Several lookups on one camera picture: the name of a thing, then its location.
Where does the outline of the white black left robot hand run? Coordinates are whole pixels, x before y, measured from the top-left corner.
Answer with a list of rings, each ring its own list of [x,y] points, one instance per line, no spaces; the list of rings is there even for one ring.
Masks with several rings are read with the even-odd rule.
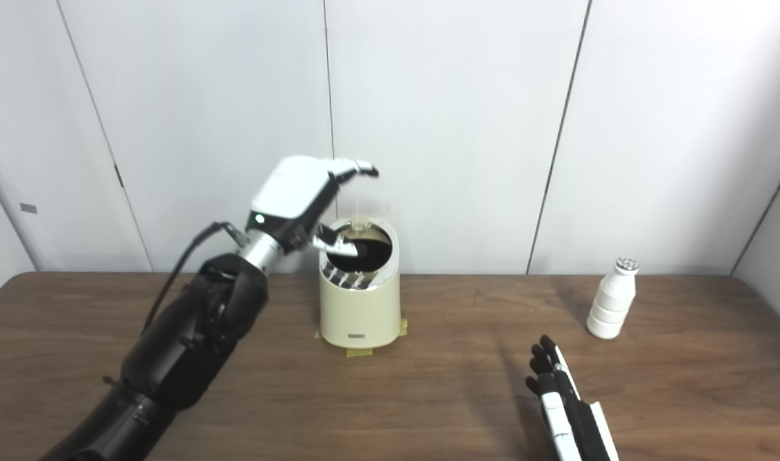
[[[250,202],[248,242],[241,254],[263,266],[308,246],[329,254],[363,257],[367,247],[321,222],[341,186],[355,176],[378,177],[368,161],[289,156],[279,161]]]

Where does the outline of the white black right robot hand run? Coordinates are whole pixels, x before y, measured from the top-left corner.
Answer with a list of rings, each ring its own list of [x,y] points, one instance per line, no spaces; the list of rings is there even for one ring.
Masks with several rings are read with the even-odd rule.
[[[531,346],[525,385],[541,403],[541,416],[559,460],[618,460],[602,405],[587,403],[559,345],[548,335]]]

